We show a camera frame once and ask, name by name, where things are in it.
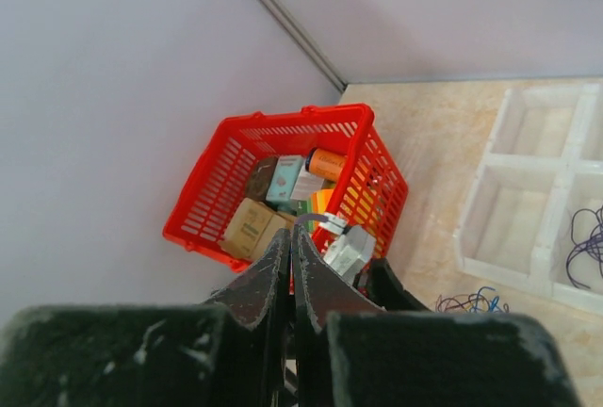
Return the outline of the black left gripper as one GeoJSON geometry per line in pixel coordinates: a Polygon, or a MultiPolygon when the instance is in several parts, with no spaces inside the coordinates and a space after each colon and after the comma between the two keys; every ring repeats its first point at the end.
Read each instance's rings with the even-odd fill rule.
{"type": "Polygon", "coordinates": [[[355,288],[386,311],[430,311],[403,286],[385,258],[372,259],[355,276],[355,288]]]}

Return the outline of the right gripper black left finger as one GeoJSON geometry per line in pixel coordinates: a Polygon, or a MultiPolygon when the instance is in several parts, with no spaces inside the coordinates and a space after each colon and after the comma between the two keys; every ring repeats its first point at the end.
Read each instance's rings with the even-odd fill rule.
{"type": "Polygon", "coordinates": [[[1,333],[5,406],[275,406],[290,233],[191,305],[44,305],[1,333]]]}

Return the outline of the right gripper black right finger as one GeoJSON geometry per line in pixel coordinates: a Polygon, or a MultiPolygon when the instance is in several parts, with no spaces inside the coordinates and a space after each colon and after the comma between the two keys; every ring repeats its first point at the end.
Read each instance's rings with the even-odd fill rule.
{"type": "Polygon", "coordinates": [[[291,261],[302,406],[577,406],[557,344],[518,314],[387,312],[296,227],[291,261]]]}

